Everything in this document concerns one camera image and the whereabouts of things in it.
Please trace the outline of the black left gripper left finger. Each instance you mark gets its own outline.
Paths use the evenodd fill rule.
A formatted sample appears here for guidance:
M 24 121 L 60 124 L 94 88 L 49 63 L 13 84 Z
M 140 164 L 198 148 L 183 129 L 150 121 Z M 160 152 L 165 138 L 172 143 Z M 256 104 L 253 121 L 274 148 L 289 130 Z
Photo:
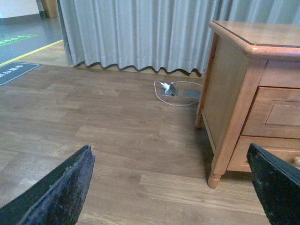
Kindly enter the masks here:
M 95 156 L 83 146 L 0 209 L 2 225 L 74 225 L 90 187 Z

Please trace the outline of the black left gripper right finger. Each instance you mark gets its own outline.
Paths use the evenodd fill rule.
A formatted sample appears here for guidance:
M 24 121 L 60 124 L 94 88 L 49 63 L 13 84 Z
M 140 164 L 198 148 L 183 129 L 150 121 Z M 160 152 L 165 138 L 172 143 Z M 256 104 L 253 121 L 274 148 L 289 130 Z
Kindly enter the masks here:
M 253 186 L 272 225 L 300 223 L 300 170 L 255 143 L 250 143 L 247 161 Z

